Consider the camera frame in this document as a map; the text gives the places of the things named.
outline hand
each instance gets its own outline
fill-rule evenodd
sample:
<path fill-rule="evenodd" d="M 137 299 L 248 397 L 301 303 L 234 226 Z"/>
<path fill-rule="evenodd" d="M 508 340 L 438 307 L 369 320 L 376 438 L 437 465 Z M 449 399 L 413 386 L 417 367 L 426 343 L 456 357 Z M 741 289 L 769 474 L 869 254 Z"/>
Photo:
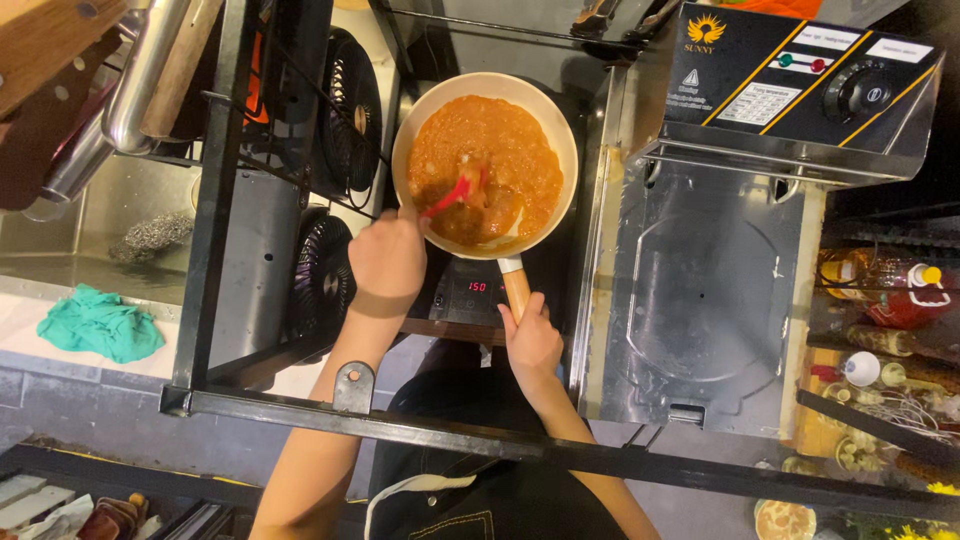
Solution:
<path fill-rule="evenodd" d="M 426 250 L 420 219 L 413 207 L 386 210 L 349 244 L 357 294 L 350 308 L 372 317 L 403 315 L 423 286 Z"/>
<path fill-rule="evenodd" d="M 560 333 L 550 325 L 550 309 L 543 303 L 543 293 L 530 295 L 523 318 L 518 325 L 510 308 L 500 304 L 497 308 L 503 317 L 503 329 L 507 334 L 507 356 L 523 395 L 534 409 L 538 388 L 544 384 L 559 383 L 557 365 L 564 351 Z"/>

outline frying pan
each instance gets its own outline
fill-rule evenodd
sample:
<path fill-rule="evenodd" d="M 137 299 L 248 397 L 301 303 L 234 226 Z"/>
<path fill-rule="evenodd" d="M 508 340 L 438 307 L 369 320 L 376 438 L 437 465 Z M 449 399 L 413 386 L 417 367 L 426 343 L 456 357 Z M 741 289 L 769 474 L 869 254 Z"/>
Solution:
<path fill-rule="evenodd" d="M 502 73 L 468 73 L 448 79 L 434 86 L 423 94 L 410 109 L 410 114 L 400 125 L 394 141 L 392 156 L 394 170 L 394 188 L 396 197 L 402 205 L 414 205 L 413 196 L 407 183 L 407 157 L 414 139 L 420 132 L 420 127 L 434 112 L 447 102 L 458 97 L 477 95 L 487 98 L 503 99 L 513 105 L 524 108 L 540 122 L 540 127 L 546 135 L 550 148 L 557 153 L 560 161 L 560 171 L 564 174 L 564 187 L 560 192 L 560 201 L 553 210 L 546 225 L 540 232 L 530 237 L 513 242 L 515 236 L 511 233 L 497 238 L 492 242 L 478 246 L 464 246 L 440 237 L 432 230 L 424 236 L 437 247 L 448 251 L 460 258 L 497 259 L 500 271 L 503 273 L 503 284 L 507 291 L 507 301 L 514 319 L 519 321 L 523 310 L 530 299 L 530 283 L 523 271 L 523 262 L 520 253 L 536 245 L 546 238 L 557 227 L 566 214 L 577 186 L 577 147 L 573 141 L 573 133 L 566 123 L 564 116 L 543 92 L 534 86 L 521 81 L 516 77 Z"/>

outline fan grille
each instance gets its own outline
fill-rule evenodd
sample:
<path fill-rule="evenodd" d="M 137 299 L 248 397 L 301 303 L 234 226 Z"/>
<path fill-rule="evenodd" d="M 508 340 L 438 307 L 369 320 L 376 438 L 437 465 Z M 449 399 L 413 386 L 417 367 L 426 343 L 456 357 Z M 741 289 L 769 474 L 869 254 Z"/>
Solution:
<path fill-rule="evenodd" d="M 324 102 L 321 110 L 324 158 L 337 184 L 354 191 L 366 191 L 373 183 L 378 165 L 383 126 L 380 93 L 370 58 L 344 30 L 337 29 L 330 34 L 324 91 L 336 104 L 334 108 Z"/>
<path fill-rule="evenodd" d="M 352 235 L 338 217 L 324 214 L 306 230 L 290 293 L 287 327 L 291 337 L 325 336 L 333 345 L 356 294 L 347 246 Z"/>

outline stainless steel sink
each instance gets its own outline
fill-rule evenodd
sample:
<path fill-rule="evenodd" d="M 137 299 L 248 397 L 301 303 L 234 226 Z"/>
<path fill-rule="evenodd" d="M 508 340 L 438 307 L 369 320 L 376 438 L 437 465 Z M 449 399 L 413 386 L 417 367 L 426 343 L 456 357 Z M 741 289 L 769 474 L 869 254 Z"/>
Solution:
<path fill-rule="evenodd" d="M 191 187 L 200 167 L 112 156 L 64 216 L 46 223 L 19 212 L 0 215 L 0 275 L 66 287 L 86 283 L 106 292 L 180 306 L 190 242 L 128 264 L 108 248 L 130 227 L 163 213 L 193 216 Z"/>

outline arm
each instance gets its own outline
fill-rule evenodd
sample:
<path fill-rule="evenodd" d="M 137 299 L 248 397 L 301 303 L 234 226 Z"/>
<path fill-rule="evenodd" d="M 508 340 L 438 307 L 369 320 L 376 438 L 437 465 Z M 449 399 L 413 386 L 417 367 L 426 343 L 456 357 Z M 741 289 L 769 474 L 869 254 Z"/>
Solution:
<path fill-rule="evenodd" d="M 350 242 L 357 294 L 311 400 L 333 401 L 337 371 L 348 362 L 366 362 L 376 373 L 423 284 L 423 227 L 413 209 L 387 210 Z M 332 537 L 359 448 L 359 437 L 291 430 L 257 509 L 251 539 Z"/>
<path fill-rule="evenodd" d="M 543 421 L 547 434 L 558 439 L 597 444 L 587 425 L 557 379 L 557 364 L 564 350 L 560 333 L 550 326 L 543 294 L 530 295 L 518 325 L 510 309 L 499 305 L 507 337 L 510 367 L 527 402 Z M 622 479 L 570 471 L 607 508 L 624 534 L 632 540 L 660 540 L 660 535 Z"/>

